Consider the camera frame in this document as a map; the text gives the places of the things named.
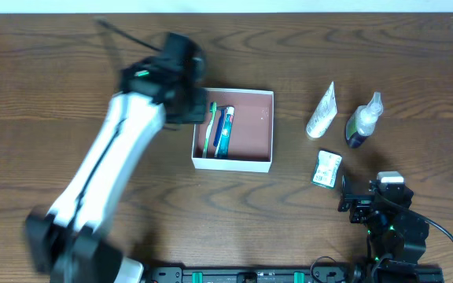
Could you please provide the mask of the blue disposable razor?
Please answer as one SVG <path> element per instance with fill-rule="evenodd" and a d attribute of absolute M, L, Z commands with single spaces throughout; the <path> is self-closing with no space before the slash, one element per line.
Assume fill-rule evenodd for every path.
<path fill-rule="evenodd" d="M 223 125 L 224 125 L 224 120 L 225 120 L 225 116 L 226 116 L 227 107 L 226 106 L 221 106 L 221 107 L 218 108 L 218 110 L 220 111 L 220 117 L 219 117 L 219 120 L 218 120 L 218 125 L 217 125 L 216 132 L 215 132 L 215 139 L 214 139 L 214 142 L 213 142 L 213 145 L 215 147 L 217 147 L 219 145 L 219 140 L 221 138 L 221 133 L 222 133 L 222 130 L 223 130 Z"/>

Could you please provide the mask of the teal toothpaste tube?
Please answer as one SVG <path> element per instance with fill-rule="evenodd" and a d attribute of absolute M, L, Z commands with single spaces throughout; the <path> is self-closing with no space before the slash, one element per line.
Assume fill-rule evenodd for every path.
<path fill-rule="evenodd" d="M 216 159 L 226 159 L 228 155 L 228 149 L 230 144 L 231 130 L 234 120 L 234 106 L 226 107 L 226 116 L 224 120 L 223 130 L 221 133 L 221 138 L 219 140 L 219 145 L 215 147 L 214 157 Z"/>

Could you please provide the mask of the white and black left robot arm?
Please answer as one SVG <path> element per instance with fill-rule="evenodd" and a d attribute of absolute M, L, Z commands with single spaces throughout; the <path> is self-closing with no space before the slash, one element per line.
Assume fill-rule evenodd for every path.
<path fill-rule="evenodd" d="M 141 282 L 145 267 L 107 237 L 140 157 L 165 124 L 200 124 L 207 91 L 205 55 L 170 32 L 157 54 L 120 70 L 120 84 L 92 146 L 45 215 L 32 212 L 25 234 L 35 269 L 52 282 Z"/>

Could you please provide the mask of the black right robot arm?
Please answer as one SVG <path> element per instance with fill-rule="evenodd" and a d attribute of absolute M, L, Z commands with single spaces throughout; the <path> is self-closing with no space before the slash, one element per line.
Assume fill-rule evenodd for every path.
<path fill-rule="evenodd" d="M 347 211 L 351 223 L 369 230 L 375 258 L 390 254 L 395 262 L 416 265 L 426 250 L 429 224 L 410 211 L 413 196 L 397 171 L 378 173 L 368 193 L 358 193 L 353 182 L 343 177 L 338 211 Z"/>

